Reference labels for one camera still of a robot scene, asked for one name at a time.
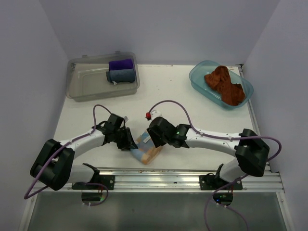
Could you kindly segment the colourful polka dot towel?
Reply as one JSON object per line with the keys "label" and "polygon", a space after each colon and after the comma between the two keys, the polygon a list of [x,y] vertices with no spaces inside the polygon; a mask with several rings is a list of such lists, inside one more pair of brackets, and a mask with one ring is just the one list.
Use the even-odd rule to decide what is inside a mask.
{"label": "colourful polka dot towel", "polygon": [[149,133],[145,130],[136,140],[137,149],[131,149],[132,156],[147,165],[161,152],[162,146],[155,147]]}

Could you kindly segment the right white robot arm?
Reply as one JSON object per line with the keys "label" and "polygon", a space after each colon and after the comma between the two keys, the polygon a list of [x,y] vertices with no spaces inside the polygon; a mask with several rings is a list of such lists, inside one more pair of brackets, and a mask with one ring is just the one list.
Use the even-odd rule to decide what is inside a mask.
{"label": "right white robot arm", "polygon": [[155,147],[168,144],[175,148],[204,148],[229,154],[234,159],[221,164],[214,175],[206,177],[212,188],[227,188],[231,182],[244,176],[262,177],[269,155],[269,146],[252,130],[241,133],[209,133],[192,125],[172,125],[163,117],[151,121],[147,128]]}

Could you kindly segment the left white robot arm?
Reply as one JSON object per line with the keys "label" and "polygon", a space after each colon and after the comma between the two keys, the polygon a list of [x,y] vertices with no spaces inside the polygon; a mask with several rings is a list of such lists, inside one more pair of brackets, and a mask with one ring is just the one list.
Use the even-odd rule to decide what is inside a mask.
{"label": "left white robot arm", "polygon": [[111,142],[122,151],[138,148],[130,129],[125,126],[125,119],[116,114],[110,114],[108,120],[93,126],[79,137],[46,141],[30,175],[55,191],[67,183],[84,184],[89,189],[100,187],[103,182],[98,168],[86,163],[75,166],[73,161],[82,154]]}

